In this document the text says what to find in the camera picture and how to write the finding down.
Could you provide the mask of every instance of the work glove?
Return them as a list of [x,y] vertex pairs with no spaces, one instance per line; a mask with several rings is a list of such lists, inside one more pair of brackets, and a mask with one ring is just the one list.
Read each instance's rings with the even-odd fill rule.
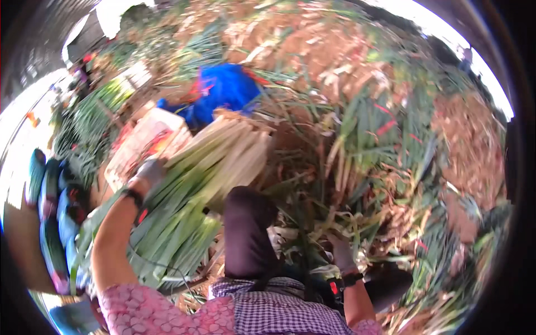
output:
[[335,266],[339,268],[342,275],[357,271],[358,267],[354,263],[350,241],[336,230],[329,230],[326,233],[327,240],[333,245],[333,258]]
[[128,182],[129,188],[140,193],[145,198],[147,193],[155,188],[166,175],[164,159],[148,159],[139,167],[138,173]]

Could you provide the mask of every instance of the red string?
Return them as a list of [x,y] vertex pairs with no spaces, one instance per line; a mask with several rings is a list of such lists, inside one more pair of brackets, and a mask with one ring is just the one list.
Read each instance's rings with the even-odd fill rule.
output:
[[242,72],[248,75],[251,79],[258,82],[261,85],[268,85],[270,82],[266,79],[263,79],[261,77],[258,77],[256,74],[253,73],[253,71],[250,68],[244,68],[242,67]]
[[426,252],[428,252],[428,247],[424,243],[422,243],[421,240],[417,240],[417,245],[426,250]]
[[392,119],[391,121],[385,123],[383,126],[381,126],[377,131],[376,135],[381,136],[384,133],[386,133],[389,129],[393,128],[393,126],[397,124],[397,121]]
[[416,140],[417,142],[419,142],[420,144],[422,144],[422,141],[421,141],[417,136],[415,136],[414,134],[410,134],[410,136],[411,136],[414,140]]
[[387,114],[391,115],[391,117],[394,118],[394,115],[388,109],[378,105],[377,103],[374,104],[374,107],[378,107],[379,109],[381,109],[382,111],[386,112]]

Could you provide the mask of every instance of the purple gingham apron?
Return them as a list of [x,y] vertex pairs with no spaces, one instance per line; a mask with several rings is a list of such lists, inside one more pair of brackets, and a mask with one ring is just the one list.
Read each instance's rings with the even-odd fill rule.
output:
[[337,311],[304,301],[305,287],[299,281],[275,277],[264,291],[248,292],[253,284],[253,280],[222,278],[211,286],[209,299],[233,297],[236,334],[353,334]]

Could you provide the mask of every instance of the dirt ground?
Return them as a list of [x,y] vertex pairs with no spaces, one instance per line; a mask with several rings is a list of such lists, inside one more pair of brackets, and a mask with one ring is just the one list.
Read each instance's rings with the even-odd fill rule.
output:
[[502,127],[480,96],[457,94],[450,100],[438,96],[432,128],[439,131],[449,150],[444,178],[471,194],[482,210],[489,210],[505,196],[504,160],[497,136]]

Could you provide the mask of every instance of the black wristband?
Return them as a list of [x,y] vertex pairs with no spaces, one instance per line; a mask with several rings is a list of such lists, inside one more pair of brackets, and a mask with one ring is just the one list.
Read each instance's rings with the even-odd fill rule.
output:
[[343,276],[344,287],[354,286],[358,280],[363,279],[362,273],[349,273]]
[[132,198],[134,200],[134,204],[136,205],[136,207],[138,207],[138,209],[142,209],[142,206],[143,206],[143,197],[140,193],[132,190],[132,189],[124,189],[123,191],[121,191],[121,194],[125,197],[125,198]]

